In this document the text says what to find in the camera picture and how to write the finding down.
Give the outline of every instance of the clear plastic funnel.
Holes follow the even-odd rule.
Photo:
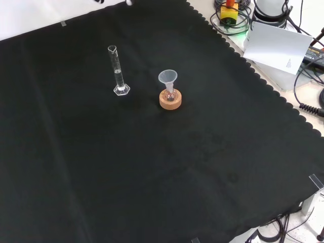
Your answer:
[[[174,101],[177,98],[177,92],[173,89],[173,83],[177,79],[178,74],[174,70],[165,70],[158,75],[158,80],[166,85],[164,99]]]

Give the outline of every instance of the black cloth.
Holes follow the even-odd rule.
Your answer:
[[[186,1],[66,23],[0,43],[0,242],[229,242],[324,179],[320,133]]]

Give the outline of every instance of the black cable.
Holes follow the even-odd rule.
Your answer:
[[[297,240],[296,238],[293,238],[290,234],[288,234],[287,233],[287,235],[290,237],[290,238],[292,238],[292,239],[294,239],[295,241],[297,241],[297,242],[299,242],[299,243],[304,243],[304,242],[302,242],[302,241],[300,241],[300,240]]]
[[[301,7],[300,7],[300,22],[299,22],[299,28],[300,26],[302,25],[302,18],[303,18],[303,5],[304,5],[304,0],[302,0],[302,4],[301,4]]]
[[[312,76],[307,70],[304,70],[302,72],[302,74],[312,80],[314,80],[315,82],[319,83],[320,85],[324,85],[324,83],[322,83],[321,79],[320,80],[317,80],[314,76]]]
[[[279,232],[276,236],[274,237],[265,237],[263,236],[260,231],[258,230],[258,237],[260,238],[260,240],[264,241],[264,242],[276,242],[277,240],[279,240],[282,237],[282,234],[284,232],[284,226],[282,225],[282,221],[280,220],[279,217],[276,217],[276,222],[279,225]]]
[[[282,14],[280,15],[277,15],[277,16],[270,16],[270,15],[267,15],[265,14],[260,8],[259,6],[257,5],[257,1],[254,0],[254,5],[255,5],[255,8],[258,10],[258,12],[262,15],[264,15],[265,17],[267,18],[270,18],[270,19],[281,19],[281,18],[287,18],[287,16],[289,16],[289,13],[290,11],[292,10],[292,8],[288,8],[288,3],[289,3],[289,0],[285,0],[285,2],[283,3],[282,5]]]
[[[214,0],[214,7],[216,12],[210,17],[210,23],[212,24],[212,26],[221,34],[223,35],[227,35],[227,36],[233,36],[233,35],[238,35],[238,34],[242,34],[242,33],[246,33],[249,30],[249,26],[252,22],[251,18],[250,18],[250,14],[252,12],[252,9],[249,7],[251,0],[240,0],[238,2],[235,2],[238,4],[238,9],[233,8],[233,7],[228,7],[226,6],[226,3],[223,3],[222,0]],[[235,11],[238,11],[238,15],[239,16],[243,16],[243,20],[237,24],[228,24],[225,23],[224,21],[221,20],[221,18],[219,17],[219,12],[221,11],[222,7],[226,7],[228,9],[234,9]],[[241,29],[241,28],[245,28],[245,30],[243,31],[239,31],[236,33],[225,33],[222,29],[220,29],[218,26],[216,26],[213,23],[213,17],[216,15],[216,17],[219,20],[220,24],[225,25],[225,28],[233,28],[233,29]]]
[[[299,101],[299,99],[297,98],[297,94],[296,94],[296,83],[297,83],[297,80],[299,78],[299,76],[302,74],[303,71],[305,71],[305,69],[307,67],[309,67],[311,64],[313,64],[314,62],[317,62],[319,60],[322,60],[324,59],[324,57],[321,57],[321,58],[317,58],[313,61],[311,61],[310,63],[308,63],[306,66],[302,67],[302,70],[299,72],[299,74],[297,75],[296,77],[296,80],[295,80],[295,83],[294,83],[294,95],[295,95],[295,98],[297,100],[297,102],[299,103],[299,108],[303,109],[303,110],[306,110],[308,111],[309,113],[312,113],[312,114],[315,114],[315,115],[318,115],[318,116],[321,116],[321,117],[324,117],[324,109],[320,109],[320,108],[316,108],[316,107],[312,107],[312,106],[309,106],[309,105],[306,105],[304,103],[301,103]]]
[[[293,231],[294,229],[299,228],[299,227],[302,226],[304,223],[306,223],[307,220],[310,218],[310,216],[312,216],[312,214],[313,214],[313,212],[314,212],[314,209],[315,209],[315,207],[313,207],[312,212],[310,213],[310,215],[307,217],[307,219],[306,219],[303,223],[301,223],[300,225],[296,226],[295,228],[292,228],[292,229],[288,230],[287,233],[289,233],[290,231]]]
[[[314,68],[313,73],[315,74],[315,76],[319,79],[319,81],[324,84],[323,80],[320,78],[320,76],[318,75],[318,73],[316,72],[316,68]]]
[[[298,33],[304,32],[306,35],[311,36],[309,33],[307,33],[305,30],[303,30],[302,28],[298,27],[290,17],[287,18],[287,20],[292,24],[292,26],[297,30]],[[324,44],[322,42],[320,42],[318,39],[313,37],[313,40],[316,41],[317,43],[321,44],[324,47]]]
[[[310,215],[307,217],[307,219],[303,222],[303,223],[301,223],[300,225],[298,225],[298,226],[296,226],[295,228],[292,228],[291,230],[289,230],[289,231],[287,231],[287,229],[286,229],[286,234],[290,237],[290,238],[292,238],[292,239],[294,239],[295,241],[297,241],[297,242],[299,242],[299,243],[304,243],[304,242],[302,242],[302,241],[300,241],[300,240],[297,240],[296,238],[293,238],[290,234],[288,234],[290,231],[292,231],[292,230],[294,230],[294,229],[297,229],[298,227],[300,227],[300,226],[302,226],[304,223],[306,223],[307,222],[307,220],[310,218],[310,216],[312,215],[312,213],[314,212],[314,209],[315,208],[313,208],[313,210],[312,210],[312,212],[310,213]]]

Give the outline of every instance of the white table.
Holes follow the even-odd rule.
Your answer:
[[[214,0],[188,0],[190,4],[198,10],[206,20],[209,21],[210,16],[215,12],[213,8]],[[293,18],[298,18],[300,7],[298,5],[294,7],[294,15]],[[303,21],[302,28],[306,30],[313,36],[318,36],[320,34],[321,29],[324,27],[324,1],[321,0],[304,0],[303,7]],[[235,49],[236,52],[243,55],[243,51],[228,37],[224,36],[226,40],[230,43],[231,47]],[[306,121],[313,125],[314,129],[317,129],[321,132],[322,136],[324,136],[324,118],[312,115],[306,111],[299,109],[299,104],[297,103],[293,92],[282,92],[275,85],[275,82],[267,75],[264,71],[260,69],[254,62],[250,62],[252,67],[256,70],[258,74],[271,86],[273,86],[274,90],[278,91],[280,95],[286,98],[287,102],[291,103],[294,108],[300,111],[300,114],[306,118]],[[320,92],[324,87],[318,85],[315,82],[311,82],[305,86],[301,86],[297,88],[297,95],[299,100],[307,105],[315,106],[320,108],[318,97]]]

